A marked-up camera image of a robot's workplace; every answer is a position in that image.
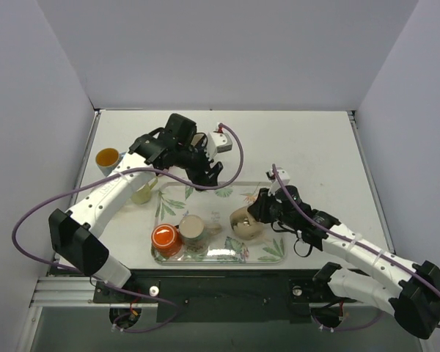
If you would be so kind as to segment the beige round teapot mug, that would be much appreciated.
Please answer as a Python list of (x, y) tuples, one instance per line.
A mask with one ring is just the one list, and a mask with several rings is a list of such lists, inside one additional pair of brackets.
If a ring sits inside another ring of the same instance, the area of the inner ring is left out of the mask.
[(248, 212), (247, 207), (235, 210), (230, 215), (230, 226), (235, 235), (245, 241), (258, 238), (263, 233), (263, 226)]

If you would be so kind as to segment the lime green mug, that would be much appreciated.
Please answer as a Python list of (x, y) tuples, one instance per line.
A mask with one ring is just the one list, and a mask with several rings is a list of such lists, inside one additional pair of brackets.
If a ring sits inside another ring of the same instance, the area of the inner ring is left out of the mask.
[(143, 187), (141, 187), (138, 191), (136, 191), (132, 196), (131, 200), (136, 205), (143, 205), (150, 201), (152, 189), (157, 185), (158, 178), (155, 178), (153, 181), (146, 183)]

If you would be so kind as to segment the blue butterfly mug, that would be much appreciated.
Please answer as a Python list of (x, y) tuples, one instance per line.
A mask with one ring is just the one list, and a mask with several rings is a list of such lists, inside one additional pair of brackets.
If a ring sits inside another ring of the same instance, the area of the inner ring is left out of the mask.
[(101, 173), (107, 177), (121, 162), (125, 152), (119, 152), (112, 147), (100, 150), (95, 156), (95, 163)]

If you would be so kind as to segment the cream floral mug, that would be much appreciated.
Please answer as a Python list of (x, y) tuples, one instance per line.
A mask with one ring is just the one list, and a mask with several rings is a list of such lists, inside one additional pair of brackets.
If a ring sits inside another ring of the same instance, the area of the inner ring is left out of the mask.
[(208, 136), (205, 133), (196, 133), (191, 141), (191, 146), (197, 150), (204, 150), (208, 145)]

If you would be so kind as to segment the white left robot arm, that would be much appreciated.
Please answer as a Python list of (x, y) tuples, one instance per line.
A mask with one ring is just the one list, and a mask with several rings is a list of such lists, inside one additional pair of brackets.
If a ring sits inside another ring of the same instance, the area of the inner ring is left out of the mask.
[(217, 186), (223, 166), (213, 159), (231, 148), (231, 138), (220, 129), (200, 133), (194, 121), (171, 114), (164, 127), (135, 139), (102, 185), (69, 210), (49, 216), (54, 250), (84, 275), (108, 282), (118, 301), (130, 301), (136, 293), (131, 271), (99, 240), (106, 225), (161, 170), (176, 166), (199, 188)]

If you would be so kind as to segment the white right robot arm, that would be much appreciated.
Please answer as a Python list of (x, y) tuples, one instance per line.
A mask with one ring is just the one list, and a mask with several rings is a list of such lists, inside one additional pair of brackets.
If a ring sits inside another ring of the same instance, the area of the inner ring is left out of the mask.
[(314, 294), (350, 298), (392, 315), (413, 336), (426, 340), (440, 327), (440, 268), (392, 254), (349, 229), (339, 219), (302, 202), (295, 186), (272, 194), (261, 188), (247, 208), (255, 221), (278, 222), (299, 232), (303, 242), (358, 269), (351, 273), (329, 263), (313, 281)]

